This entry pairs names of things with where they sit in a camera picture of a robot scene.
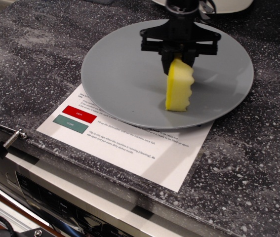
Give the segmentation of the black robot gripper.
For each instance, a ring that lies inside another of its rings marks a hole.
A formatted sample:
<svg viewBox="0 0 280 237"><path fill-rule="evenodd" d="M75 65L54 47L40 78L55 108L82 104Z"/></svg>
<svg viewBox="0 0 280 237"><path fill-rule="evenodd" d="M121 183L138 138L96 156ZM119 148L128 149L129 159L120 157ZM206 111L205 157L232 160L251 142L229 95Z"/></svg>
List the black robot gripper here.
<svg viewBox="0 0 280 237"><path fill-rule="evenodd" d="M181 53L182 62L190 67L193 67L199 54L217 54L221 35L194 22L202 15L200 4L200 0L167 0L165 8L169 20L160 26L140 31L141 50L160 53L166 75L176 53Z"/></svg>

